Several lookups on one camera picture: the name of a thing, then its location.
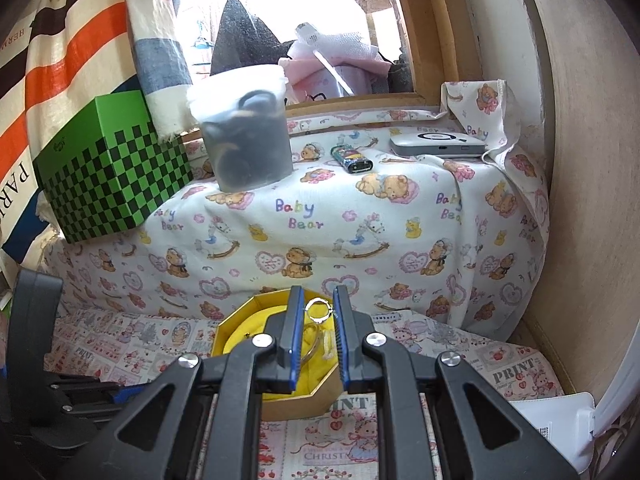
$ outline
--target yellow cloth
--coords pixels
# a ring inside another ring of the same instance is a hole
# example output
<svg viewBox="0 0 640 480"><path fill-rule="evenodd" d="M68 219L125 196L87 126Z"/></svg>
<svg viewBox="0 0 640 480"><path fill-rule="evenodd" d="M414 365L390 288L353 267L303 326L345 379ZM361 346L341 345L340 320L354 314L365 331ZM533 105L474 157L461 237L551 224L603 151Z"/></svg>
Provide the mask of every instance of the yellow cloth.
<svg viewBox="0 0 640 480"><path fill-rule="evenodd" d="M271 314L277 314L278 312L282 312L286 309L286 305L272 306L269 308L265 308L264 310L260 310L255 314L252 314L247 319L245 319L238 328L236 328L233 333L229 336L229 338L225 342L225 347L223 349L223 353L228 354L231 352L234 346L236 346L239 342L244 341L244 339L248 339L253 337L256 334L262 333L264 331L264 325L267 323L267 318ZM326 306L324 304L314 304L309 308L311 315L314 317L322 317L326 314ZM313 321L308 316L308 313L305 313L305 330L302 336L302 356L306 355L307 352L313 346L313 343L316 339L316 330L313 329L312 325L315 325ZM305 365L300 369L300 377L298 378L298 384L296 385L296 391L290 395L281 395L281 394L264 394L262 396L263 400L271 400L271 399L284 399L286 397L295 397L295 396L303 396L310 394L316 386L320 383L320 381L324 378L325 375L329 373L329 370L334 367L334 365L338 362L337 353L335 351L334 344L334 318L329 317L326 321L319 325L321 333L320 343L316 352L311 356L311 359L306 362ZM324 356L325 352L325 331L330 331L328 333L328 341L331 342L329 351L333 355L329 359L326 359Z"/></svg>

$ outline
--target striped fabric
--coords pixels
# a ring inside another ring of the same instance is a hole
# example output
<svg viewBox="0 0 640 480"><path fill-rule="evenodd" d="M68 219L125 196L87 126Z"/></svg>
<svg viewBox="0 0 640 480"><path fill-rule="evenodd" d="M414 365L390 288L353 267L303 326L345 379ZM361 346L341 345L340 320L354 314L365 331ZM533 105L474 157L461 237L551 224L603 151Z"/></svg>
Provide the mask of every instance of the striped fabric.
<svg viewBox="0 0 640 480"><path fill-rule="evenodd" d="M172 0L126 0L136 70L158 137L195 127L186 106L191 75L175 33Z"/></svg>
<svg viewBox="0 0 640 480"><path fill-rule="evenodd" d="M140 88L125 0L33 0L0 45L0 264L46 223L31 161L97 95Z"/></svg>

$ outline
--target black pointed object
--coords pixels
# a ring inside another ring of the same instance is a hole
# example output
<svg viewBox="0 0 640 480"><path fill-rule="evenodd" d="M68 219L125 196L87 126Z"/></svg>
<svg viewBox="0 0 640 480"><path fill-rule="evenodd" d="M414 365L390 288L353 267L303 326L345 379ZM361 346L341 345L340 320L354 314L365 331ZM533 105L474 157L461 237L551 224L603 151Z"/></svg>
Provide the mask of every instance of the black pointed object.
<svg viewBox="0 0 640 480"><path fill-rule="evenodd" d="M430 408L442 434L438 451L451 479L578 479L552 444L471 365L461 360L447 366L441 357L436 373L443 388Z"/></svg>
<svg viewBox="0 0 640 480"><path fill-rule="evenodd" d="M193 367L175 360L63 466L59 478L163 480L201 364L199 358Z"/></svg>
<svg viewBox="0 0 640 480"><path fill-rule="evenodd" d="M434 480L429 435L411 355L393 339L378 347L365 342L363 350L380 362L383 370L383 379L376 387L380 478Z"/></svg>
<svg viewBox="0 0 640 480"><path fill-rule="evenodd" d="M232 373L220 384L202 480L257 478L262 396L255 372L258 358L274 353L274 339L267 336L267 343L257 346L247 339L229 354L226 366Z"/></svg>
<svg viewBox="0 0 640 480"><path fill-rule="evenodd" d="M7 338L7 388L12 419L19 431L46 426L60 412L43 371L51 352L62 280L23 269L15 285L14 306Z"/></svg>

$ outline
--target teddy bear print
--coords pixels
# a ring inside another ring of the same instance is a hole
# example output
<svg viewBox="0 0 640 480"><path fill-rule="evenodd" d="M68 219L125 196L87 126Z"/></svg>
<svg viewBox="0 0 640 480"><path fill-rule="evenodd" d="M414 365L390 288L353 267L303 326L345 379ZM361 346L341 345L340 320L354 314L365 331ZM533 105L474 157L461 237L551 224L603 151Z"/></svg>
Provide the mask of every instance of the teddy bear print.
<svg viewBox="0 0 640 480"><path fill-rule="evenodd" d="M292 247L287 251L286 257L290 263L282 270L283 276L308 278L313 274L311 263L314 258L311 252L305 251L300 247Z"/></svg>
<svg viewBox="0 0 640 480"><path fill-rule="evenodd" d="M207 195L207 200L216 204L226 205L229 209L238 209L243 211L254 201L254 194L250 191L241 191L237 193L216 193Z"/></svg>
<svg viewBox="0 0 640 480"><path fill-rule="evenodd" d="M191 325L186 321L181 321L171 331L171 344L178 348L184 346L190 335Z"/></svg>
<svg viewBox="0 0 640 480"><path fill-rule="evenodd" d="M450 309L451 304L449 303L449 300L441 294L435 300L431 301L429 308L424 315L427 317L436 317L441 314L448 314Z"/></svg>
<svg viewBox="0 0 640 480"><path fill-rule="evenodd" d="M411 294L409 285L405 285L404 283L396 283L389 289L389 297L392 300L405 300L410 297Z"/></svg>
<svg viewBox="0 0 640 480"><path fill-rule="evenodd" d="M324 155L322 146L316 142L310 142L305 144L305 147L300 151L300 160L294 160L294 162L307 162L310 160L318 160Z"/></svg>
<svg viewBox="0 0 640 480"><path fill-rule="evenodd" d="M130 301L131 303L133 303L136 307L138 307L138 308L145 308L145 307L146 307L146 303L145 303L145 301L144 301L142 298L140 298L140 296L139 296L139 295L137 295L137 294L132 294L132 293L130 292L130 293L128 294L128 297L129 297L129 301Z"/></svg>
<svg viewBox="0 0 640 480"><path fill-rule="evenodd" d="M526 176L536 177L536 168L534 168L531 161L527 158L527 155L523 153L519 153L517 155L512 156L510 159L511 163L520 171L524 172Z"/></svg>
<svg viewBox="0 0 640 480"><path fill-rule="evenodd" d="M202 163L202 179L211 178L213 176L213 168L211 167L211 161L209 159Z"/></svg>
<svg viewBox="0 0 640 480"><path fill-rule="evenodd" d="M169 247L166 251L166 261L169 264L167 272L176 278L188 278L187 257L178 249Z"/></svg>
<svg viewBox="0 0 640 480"><path fill-rule="evenodd" d="M177 296L180 296L183 300L186 300L187 298L186 292L180 290L179 288L172 287L168 283L160 281L160 286L158 288L159 292L164 292L166 295L171 296L172 298L175 298Z"/></svg>
<svg viewBox="0 0 640 480"><path fill-rule="evenodd" d="M467 164L460 164L459 162L453 162L452 160L445 160L442 163L442 167L451 172L458 182L463 180L471 180L476 172L471 169Z"/></svg>
<svg viewBox="0 0 640 480"><path fill-rule="evenodd" d="M495 305L493 301L490 301L487 304L484 304L480 307L480 309L475 313L474 320L482 321L491 318L494 315Z"/></svg>
<svg viewBox="0 0 640 480"><path fill-rule="evenodd" d="M504 180L501 180L484 196L488 205L492 206L503 218L510 217L515 213L518 206L518 201L515 195L505 191L506 186L507 183Z"/></svg>
<svg viewBox="0 0 640 480"><path fill-rule="evenodd" d="M514 264L515 260L516 260L515 254L513 253L507 254L503 259L500 260L500 266L489 273L489 277L492 280L503 279L507 275L508 270L511 269L511 266Z"/></svg>
<svg viewBox="0 0 640 480"><path fill-rule="evenodd" d="M435 276L444 269L444 260L451 254L453 249L453 242L448 238L441 238L434 243L431 251L429 251L429 257L431 260L426 264L420 274L425 276Z"/></svg>
<svg viewBox="0 0 640 480"><path fill-rule="evenodd" d="M482 85L482 88L478 89L478 99L476 99L478 110L489 115L491 112L495 112L498 107L498 92L491 88L487 83Z"/></svg>
<svg viewBox="0 0 640 480"><path fill-rule="evenodd" d="M225 319L225 315L220 312L220 309L214 304L209 303L209 301L204 301L200 304L200 311L205 317L208 317L209 319L213 319L216 321Z"/></svg>
<svg viewBox="0 0 640 480"><path fill-rule="evenodd" d="M409 115L409 112L404 110L389 110L389 116L394 121L404 121L404 119Z"/></svg>
<svg viewBox="0 0 640 480"><path fill-rule="evenodd" d="M418 193L418 185L405 175L367 173L356 183L356 189L390 202L408 204Z"/></svg>
<svg viewBox="0 0 640 480"><path fill-rule="evenodd" d="M109 305L114 310L117 310L118 312L124 312L124 307L121 304L119 304L117 301L109 300L107 298L106 302L107 302L107 305Z"/></svg>
<svg viewBox="0 0 640 480"><path fill-rule="evenodd" d="M300 179L300 182L308 182L310 184L317 184L323 180L328 180L335 173L332 170L325 170L324 168L318 168L317 170L307 171L305 176Z"/></svg>
<svg viewBox="0 0 640 480"><path fill-rule="evenodd" d="M165 310L163 307L160 307L160 309L158 309L158 316L160 317L177 317L177 318L182 318L182 316L180 314L174 314L173 312L169 312L167 310Z"/></svg>
<svg viewBox="0 0 640 480"><path fill-rule="evenodd" d="M98 256L100 256L100 259L102 261L102 268L104 270L106 270L107 272L116 271L116 268L113 266L113 263L111 262L111 255L107 251L103 249L98 250Z"/></svg>

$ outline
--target green checkered box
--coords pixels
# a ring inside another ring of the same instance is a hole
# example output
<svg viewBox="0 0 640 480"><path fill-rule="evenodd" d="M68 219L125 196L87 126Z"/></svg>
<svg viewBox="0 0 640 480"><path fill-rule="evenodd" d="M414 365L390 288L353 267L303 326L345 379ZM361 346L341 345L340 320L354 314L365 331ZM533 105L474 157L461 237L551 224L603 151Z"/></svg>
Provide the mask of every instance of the green checkered box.
<svg viewBox="0 0 640 480"><path fill-rule="evenodd" d="M95 98L33 161L69 242L131 229L191 180L179 139L158 143L140 91Z"/></svg>

